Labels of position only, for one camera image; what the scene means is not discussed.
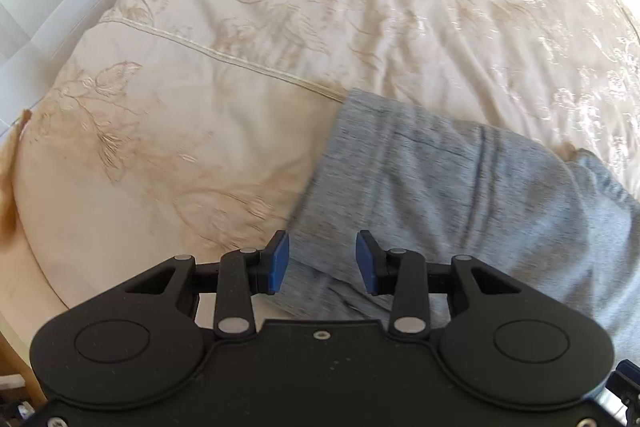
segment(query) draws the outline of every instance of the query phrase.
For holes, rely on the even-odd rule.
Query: gray garment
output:
[[[467,253],[595,318],[616,358],[640,360],[640,204],[588,151],[562,161],[510,131],[354,90],[290,223],[276,303],[318,319],[385,320],[354,240],[449,263]],[[432,302],[434,325],[448,321]]]

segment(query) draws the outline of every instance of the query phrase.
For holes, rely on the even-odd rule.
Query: black robotic gripper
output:
[[[178,256],[54,318],[31,344],[49,402],[29,427],[614,427],[593,398],[614,352],[593,320],[468,255],[432,264],[367,230],[367,290],[394,295],[379,321],[267,320],[289,260],[277,232],[220,263]],[[217,293],[212,328],[199,294]],[[429,293],[451,320],[430,327]]]

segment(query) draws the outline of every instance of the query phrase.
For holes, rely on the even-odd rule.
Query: bed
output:
[[[14,348],[169,256],[264,245],[353,87],[587,148],[638,198],[638,3],[117,0],[0,156]]]

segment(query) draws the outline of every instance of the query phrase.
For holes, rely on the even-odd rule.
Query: round joint cover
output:
[[[51,394],[108,409],[171,390],[191,375],[203,353],[200,328],[168,301],[107,293],[45,324],[30,357]]]
[[[538,293],[479,298],[444,328],[438,350],[456,377],[513,409],[583,399],[613,364],[605,330]]]

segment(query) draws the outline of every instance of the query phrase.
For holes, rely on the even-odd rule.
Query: bedspread seam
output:
[[[185,39],[184,37],[166,32],[164,30],[159,30],[158,28],[153,28],[152,26],[146,26],[144,24],[140,24],[139,22],[135,22],[129,19],[123,19],[120,17],[104,17],[100,20],[100,22],[98,22],[98,24],[107,22],[124,24],[125,26],[129,26],[130,28],[137,29],[151,35],[155,35],[156,37],[171,40],[173,42],[176,42],[177,44],[181,44],[194,51],[207,55],[207,57],[219,60],[220,62],[225,62],[233,66],[238,66],[239,68],[252,70],[256,73],[264,74],[266,76],[270,76],[271,78],[276,78],[277,80],[282,80],[298,87],[303,87],[304,89],[318,93],[331,100],[335,100],[336,102],[344,102],[346,100],[346,95],[336,90],[320,86],[319,84],[316,84],[309,80],[305,80],[304,78],[300,78],[290,73],[285,73],[284,71],[274,70],[273,68],[269,68],[261,64],[255,64],[254,62],[244,60],[244,58],[234,57],[223,52],[212,50],[211,48],[206,48],[203,45],[198,44],[197,42],[190,41],[189,39]]]

